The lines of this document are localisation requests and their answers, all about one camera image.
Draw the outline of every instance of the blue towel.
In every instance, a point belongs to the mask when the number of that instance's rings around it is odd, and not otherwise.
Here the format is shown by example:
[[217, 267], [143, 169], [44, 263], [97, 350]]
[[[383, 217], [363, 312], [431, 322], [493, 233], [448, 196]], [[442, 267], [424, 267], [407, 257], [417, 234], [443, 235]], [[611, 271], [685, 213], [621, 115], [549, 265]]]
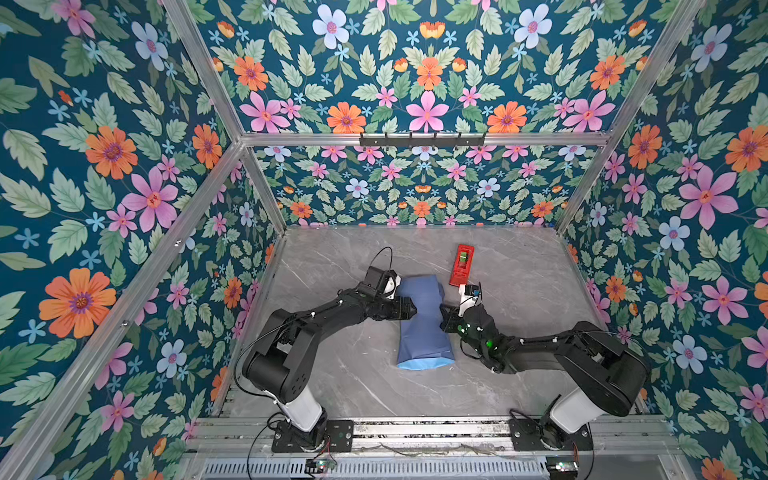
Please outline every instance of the blue towel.
[[434, 275], [402, 279], [398, 295], [409, 296], [418, 310], [400, 323], [397, 366], [405, 370], [436, 369], [454, 363], [448, 334], [440, 330], [442, 285]]

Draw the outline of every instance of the red box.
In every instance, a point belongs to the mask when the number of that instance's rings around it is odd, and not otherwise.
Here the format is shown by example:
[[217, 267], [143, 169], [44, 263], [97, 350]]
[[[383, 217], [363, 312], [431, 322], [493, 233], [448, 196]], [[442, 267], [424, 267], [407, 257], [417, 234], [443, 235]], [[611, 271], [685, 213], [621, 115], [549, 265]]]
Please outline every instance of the red box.
[[469, 245], [461, 244], [458, 246], [456, 260], [453, 263], [453, 272], [451, 281], [453, 286], [459, 286], [463, 283], [469, 283], [469, 271], [472, 269], [472, 258], [475, 256], [475, 248]]

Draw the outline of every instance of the mounting plate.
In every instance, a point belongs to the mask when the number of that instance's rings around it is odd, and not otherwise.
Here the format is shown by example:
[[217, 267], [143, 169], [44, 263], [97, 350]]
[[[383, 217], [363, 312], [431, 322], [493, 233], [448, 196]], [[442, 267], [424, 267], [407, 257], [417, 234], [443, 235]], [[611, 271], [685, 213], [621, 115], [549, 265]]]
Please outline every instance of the mounting plate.
[[[355, 422], [352, 420], [329, 420], [326, 426], [326, 437], [330, 438], [330, 451], [348, 453], [352, 451], [352, 439], [355, 436]], [[277, 424], [275, 437], [272, 441], [273, 453], [307, 453], [295, 442], [290, 433], [288, 422]]]

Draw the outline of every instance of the marble surface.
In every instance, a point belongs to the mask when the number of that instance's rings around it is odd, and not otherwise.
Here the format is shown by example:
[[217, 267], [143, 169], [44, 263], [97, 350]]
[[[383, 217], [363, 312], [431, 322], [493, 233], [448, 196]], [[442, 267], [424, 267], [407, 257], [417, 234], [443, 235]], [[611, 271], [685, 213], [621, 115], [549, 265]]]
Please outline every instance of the marble surface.
[[[372, 256], [386, 245], [395, 252], [392, 268], [397, 273], [437, 275], [445, 301], [458, 304], [458, 289], [448, 282], [460, 243], [475, 248], [470, 280], [482, 282], [485, 308], [503, 333], [548, 335], [579, 320], [597, 322], [565, 245], [550, 228], [350, 227], [289, 230], [286, 235], [261, 323], [275, 309], [305, 310], [356, 285]], [[388, 262], [385, 252], [376, 265]], [[398, 323], [368, 320], [320, 344], [309, 388], [331, 417], [506, 415], [510, 407], [538, 415], [557, 394], [575, 387], [561, 371], [494, 374], [462, 354], [456, 335], [451, 335], [454, 365], [401, 370], [396, 367], [399, 340]], [[275, 411], [271, 402], [236, 389], [230, 396], [224, 415], [260, 417]]]

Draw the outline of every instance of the teal wallpaper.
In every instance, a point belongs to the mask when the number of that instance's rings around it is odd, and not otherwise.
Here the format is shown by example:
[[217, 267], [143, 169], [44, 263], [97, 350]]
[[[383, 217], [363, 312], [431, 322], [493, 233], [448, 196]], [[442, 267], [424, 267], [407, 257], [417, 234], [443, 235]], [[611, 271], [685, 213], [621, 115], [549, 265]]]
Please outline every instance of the teal wallpaper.
[[699, 17], [568, 232], [603, 320], [650, 357], [651, 411], [707, 480], [768, 471], [766, 4]]

